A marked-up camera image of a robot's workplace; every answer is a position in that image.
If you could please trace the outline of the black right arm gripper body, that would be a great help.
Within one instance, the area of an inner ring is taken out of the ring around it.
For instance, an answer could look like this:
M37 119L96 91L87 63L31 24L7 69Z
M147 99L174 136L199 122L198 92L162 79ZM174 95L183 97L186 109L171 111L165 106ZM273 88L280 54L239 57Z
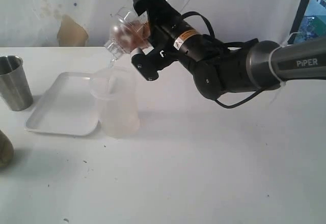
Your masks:
M183 45L178 37L182 23L181 14L166 0L145 0L145 10L150 27L148 41L153 47L148 56L180 51Z

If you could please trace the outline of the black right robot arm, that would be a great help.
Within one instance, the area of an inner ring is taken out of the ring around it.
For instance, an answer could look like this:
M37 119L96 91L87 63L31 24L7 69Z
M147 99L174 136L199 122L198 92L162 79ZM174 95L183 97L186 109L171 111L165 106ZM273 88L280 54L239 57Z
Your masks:
M325 79L325 37L286 47L257 39L224 43L209 21L207 35L186 22L194 11L181 14L166 0L132 1L135 12L148 17L152 50L133 50L131 62L148 81L178 61L201 95L218 101L226 93L249 92L255 97L289 80Z

